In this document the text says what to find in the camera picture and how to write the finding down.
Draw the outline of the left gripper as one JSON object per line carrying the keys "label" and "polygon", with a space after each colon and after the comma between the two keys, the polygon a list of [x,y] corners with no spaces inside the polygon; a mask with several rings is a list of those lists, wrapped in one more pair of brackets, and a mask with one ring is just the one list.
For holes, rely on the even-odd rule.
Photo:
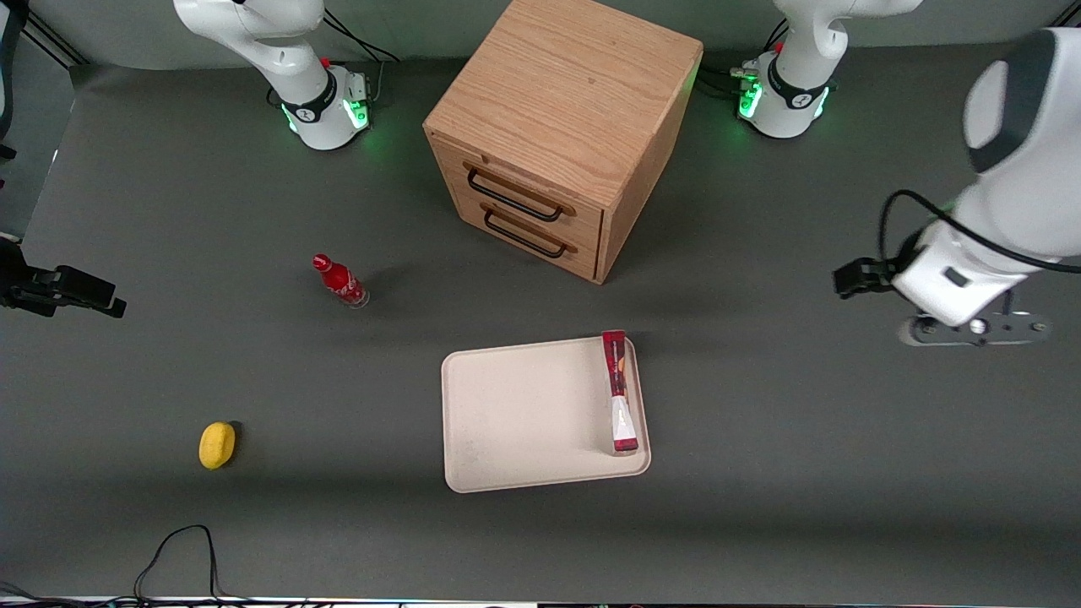
{"label": "left gripper", "polygon": [[852,266],[836,269],[835,295],[852,299],[895,290],[939,323],[958,327],[1039,272],[990,251],[945,222],[930,223],[911,241],[894,262],[858,257]]}

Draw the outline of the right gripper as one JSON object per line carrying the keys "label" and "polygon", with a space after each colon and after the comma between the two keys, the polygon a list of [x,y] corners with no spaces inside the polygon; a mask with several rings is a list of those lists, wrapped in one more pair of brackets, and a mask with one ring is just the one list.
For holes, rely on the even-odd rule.
{"label": "right gripper", "polygon": [[55,269],[55,292],[46,282],[39,281],[39,270],[24,260],[21,244],[1,239],[1,305],[10,309],[32,312],[42,317],[53,317],[59,307],[78,307],[101,312],[111,318],[123,318],[126,301],[114,298],[116,286],[111,282],[59,265]]}

